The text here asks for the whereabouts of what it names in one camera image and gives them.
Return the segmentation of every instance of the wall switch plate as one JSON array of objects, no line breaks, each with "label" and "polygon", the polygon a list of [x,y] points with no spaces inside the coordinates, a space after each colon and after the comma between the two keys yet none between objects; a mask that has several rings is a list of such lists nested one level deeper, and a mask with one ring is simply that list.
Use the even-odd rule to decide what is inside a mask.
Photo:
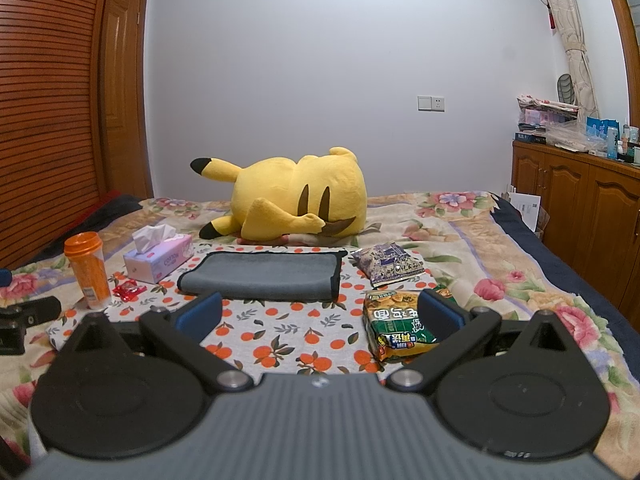
[{"label": "wall switch plate", "polygon": [[431,110],[434,112],[444,111],[444,97],[432,97],[431,98]]},{"label": "wall switch plate", "polygon": [[429,112],[431,110],[431,98],[418,95],[418,110],[421,112]]}]

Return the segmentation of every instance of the clear plastic bag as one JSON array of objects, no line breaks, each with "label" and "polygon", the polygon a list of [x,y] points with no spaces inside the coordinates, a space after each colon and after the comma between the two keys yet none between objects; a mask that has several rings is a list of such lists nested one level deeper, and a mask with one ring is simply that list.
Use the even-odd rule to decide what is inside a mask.
[{"label": "clear plastic bag", "polygon": [[606,139],[588,131],[586,124],[578,121],[548,124],[545,136],[547,144],[574,152],[606,153],[607,151]]}]

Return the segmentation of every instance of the white paper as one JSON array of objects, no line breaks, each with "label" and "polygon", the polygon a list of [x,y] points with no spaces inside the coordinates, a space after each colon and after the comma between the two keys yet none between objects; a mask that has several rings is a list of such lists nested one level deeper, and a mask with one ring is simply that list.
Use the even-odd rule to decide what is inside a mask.
[{"label": "white paper", "polygon": [[511,205],[520,211],[522,221],[529,229],[536,232],[538,213],[540,212],[540,197],[522,193],[509,193],[509,198],[511,199]]},{"label": "white paper", "polygon": [[175,227],[167,224],[157,226],[145,226],[133,233],[133,242],[136,245],[138,254],[146,253],[160,242],[175,237],[177,231]]}]

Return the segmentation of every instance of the white tissue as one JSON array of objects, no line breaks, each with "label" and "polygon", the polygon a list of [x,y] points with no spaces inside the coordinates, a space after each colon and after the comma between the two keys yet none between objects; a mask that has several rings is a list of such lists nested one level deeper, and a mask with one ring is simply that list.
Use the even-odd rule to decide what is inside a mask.
[{"label": "white tissue", "polygon": [[177,234],[175,227],[167,224],[157,226],[145,226],[133,233],[133,242],[138,254],[146,253],[160,242],[173,238]]}]

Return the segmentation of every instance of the barcode label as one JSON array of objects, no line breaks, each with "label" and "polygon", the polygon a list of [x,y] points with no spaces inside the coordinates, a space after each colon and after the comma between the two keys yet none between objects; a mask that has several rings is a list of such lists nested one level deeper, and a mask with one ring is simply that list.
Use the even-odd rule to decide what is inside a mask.
[{"label": "barcode label", "polygon": [[87,301],[98,301],[95,290],[92,286],[86,286],[82,288],[82,293]]}]

